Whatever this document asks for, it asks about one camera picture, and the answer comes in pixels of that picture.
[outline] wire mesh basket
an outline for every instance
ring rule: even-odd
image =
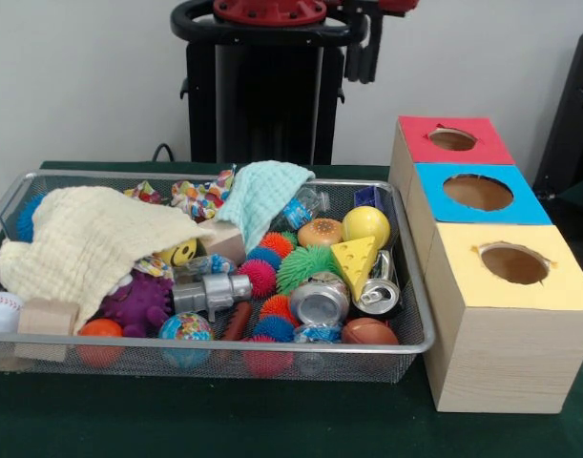
[[[118,191],[134,188],[141,180],[168,197],[173,183],[194,183],[209,176],[148,175],[103,172],[38,171],[17,179],[0,202],[0,246],[16,240],[16,222],[26,202],[38,194],[70,186],[108,186]],[[207,378],[270,377],[310,381],[397,383],[417,354],[433,343],[433,321],[397,190],[380,181],[314,179],[307,183],[330,195],[324,218],[341,220],[353,207],[354,192],[376,186],[391,225],[386,246],[392,253],[401,288],[401,312],[390,321],[399,345],[325,343],[252,343],[227,341],[170,341],[162,339],[94,338],[0,333],[0,370],[134,376]],[[263,301],[254,301],[246,328],[250,336]],[[217,314],[213,325],[219,337],[232,310]],[[16,355],[38,355],[34,359]],[[189,362],[178,366],[177,362]]]

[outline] white wall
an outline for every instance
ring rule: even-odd
[[[45,159],[189,158],[179,1],[0,0],[0,195]],[[486,115],[532,179],[581,32],[583,0],[422,0],[344,85],[334,162],[387,165],[397,115]]]

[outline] red square top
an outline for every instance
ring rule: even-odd
[[[414,162],[515,163],[485,117],[400,116],[399,123]]]

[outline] table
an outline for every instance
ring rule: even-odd
[[[215,174],[215,164],[44,168]],[[386,179],[386,167],[315,167]],[[583,366],[560,415],[434,410],[417,358],[397,385],[0,373],[0,456],[581,456]]]

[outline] yellow ball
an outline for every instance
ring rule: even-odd
[[[154,253],[154,256],[157,256],[168,265],[179,267],[180,265],[189,262],[189,260],[196,254],[197,250],[198,243],[196,242],[196,239],[189,239],[168,250]]]
[[[342,220],[344,241],[374,236],[378,249],[388,242],[390,224],[385,214],[374,207],[357,207],[349,211]]]

